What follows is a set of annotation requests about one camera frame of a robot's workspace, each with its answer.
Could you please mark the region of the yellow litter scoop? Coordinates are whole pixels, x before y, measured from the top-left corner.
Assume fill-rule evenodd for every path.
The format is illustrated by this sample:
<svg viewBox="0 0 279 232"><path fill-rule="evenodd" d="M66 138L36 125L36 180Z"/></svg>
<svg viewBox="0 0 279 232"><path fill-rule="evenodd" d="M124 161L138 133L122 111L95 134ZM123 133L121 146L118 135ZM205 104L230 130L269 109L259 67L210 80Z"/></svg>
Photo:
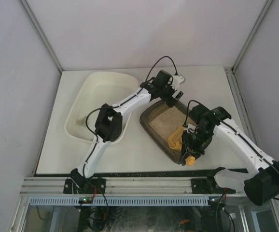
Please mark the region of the yellow litter scoop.
<svg viewBox="0 0 279 232"><path fill-rule="evenodd" d="M167 139L167 143L172 150L175 150L181 154L182 149L182 134L184 132L184 127L178 127ZM195 157L189 155L185 160L186 165L193 166L195 163Z"/></svg>

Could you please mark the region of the dark grey litter box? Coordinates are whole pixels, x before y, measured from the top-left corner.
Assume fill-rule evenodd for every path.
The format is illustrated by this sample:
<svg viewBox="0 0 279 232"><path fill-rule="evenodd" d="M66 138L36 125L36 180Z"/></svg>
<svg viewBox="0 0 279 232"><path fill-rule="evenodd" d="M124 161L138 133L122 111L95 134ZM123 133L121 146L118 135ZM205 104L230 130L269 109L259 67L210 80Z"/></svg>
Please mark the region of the dark grey litter box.
<svg viewBox="0 0 279 232"><path fill-rule="evenodd" d="M158 101L148 107L139 118L141 126L151 139L176 164L179 163L181 151L172 149L168 138L183 125L186 112L187 107L180 101L171 108L163 101Z"/></svg>

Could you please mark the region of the white plastic tub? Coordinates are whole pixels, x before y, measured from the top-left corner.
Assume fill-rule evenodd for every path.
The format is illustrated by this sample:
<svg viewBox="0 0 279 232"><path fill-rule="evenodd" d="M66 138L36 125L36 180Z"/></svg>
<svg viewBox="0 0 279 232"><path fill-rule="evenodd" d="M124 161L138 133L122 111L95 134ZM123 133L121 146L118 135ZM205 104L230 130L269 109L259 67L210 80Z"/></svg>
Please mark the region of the white plastic tub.
<svg viewBox="0 0 279 232"><path fill-rule="evenodd" d="M139 87L138 80L119 72L94 72L83 83L67 117L65 132L82 142L91 143L94 135L86 127L87 115L103 104L122 101Z"/></svg>

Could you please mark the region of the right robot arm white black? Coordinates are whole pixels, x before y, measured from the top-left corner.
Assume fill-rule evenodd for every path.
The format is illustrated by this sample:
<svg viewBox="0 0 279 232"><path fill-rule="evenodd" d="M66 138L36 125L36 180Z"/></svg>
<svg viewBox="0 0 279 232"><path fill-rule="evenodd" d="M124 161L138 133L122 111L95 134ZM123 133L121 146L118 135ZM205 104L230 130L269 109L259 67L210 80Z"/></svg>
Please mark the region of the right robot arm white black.
<svg viewBox="0 0 279 232"><path fill-rule="evenodd" d="M205 149L216 136L234 152L247 172L234 172L219 167L208 177L208 184L211 187L242 191L257 206L271 199L279 199L279 160L276 161L261 150L223 107L210 110L198 103L192 109L187 109L187 116L196 126L187 123L183 125L179 164L191 165L204 155Z"/></svg>

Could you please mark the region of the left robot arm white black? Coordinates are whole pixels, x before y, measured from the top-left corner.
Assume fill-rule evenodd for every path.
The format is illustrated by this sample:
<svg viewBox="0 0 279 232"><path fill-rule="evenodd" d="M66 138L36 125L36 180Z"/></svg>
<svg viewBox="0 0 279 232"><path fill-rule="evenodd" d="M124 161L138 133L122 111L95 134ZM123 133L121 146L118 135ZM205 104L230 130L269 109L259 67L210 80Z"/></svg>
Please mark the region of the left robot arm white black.
<svg viewBox="0 0 279 232"><path fill-rule="evenodd" d="M173 107L183 96L179 87L184 82L185 78L177 72L171 75L160 70L156 77L146 79L125 99L113 105L105 103L90 112L86 118L98 112L95 130L91 130L94 138L84 160L70 173L74 185L80 191L85 191L92 185L90 179L95 173L96 166L107 147L122 134L123 119L126 116L154 99L161 99L168 107Z"/></svg>

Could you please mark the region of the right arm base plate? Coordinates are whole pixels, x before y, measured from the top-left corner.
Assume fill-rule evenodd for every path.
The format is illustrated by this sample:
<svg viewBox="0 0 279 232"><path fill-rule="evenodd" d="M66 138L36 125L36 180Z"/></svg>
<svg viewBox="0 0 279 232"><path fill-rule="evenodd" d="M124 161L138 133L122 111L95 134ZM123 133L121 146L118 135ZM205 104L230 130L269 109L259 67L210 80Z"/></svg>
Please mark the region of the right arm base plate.
<svg viewBox="0 0 279 232"><path fill-rule="evenodd" d="M218 167L217 169L208 172L206 177L191 179L191 187L193 194L222 194L224 192L235 194L236 191L231 188L222 188L217 185L214 176L224 170L224 167Z"/></svg>

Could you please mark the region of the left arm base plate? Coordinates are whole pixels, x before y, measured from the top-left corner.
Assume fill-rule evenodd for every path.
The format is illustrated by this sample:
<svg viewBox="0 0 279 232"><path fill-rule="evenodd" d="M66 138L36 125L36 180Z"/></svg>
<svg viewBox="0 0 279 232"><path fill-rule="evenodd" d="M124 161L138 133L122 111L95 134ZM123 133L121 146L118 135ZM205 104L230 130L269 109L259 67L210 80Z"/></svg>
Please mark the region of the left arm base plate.
<svg viewBox="0 0 279 232"><path fill-rule="evenodd" d="M64 183L64 194L93 194L105 193L106 179L104 178L89 178L85 179L80 174L70 175Z"/></svg>

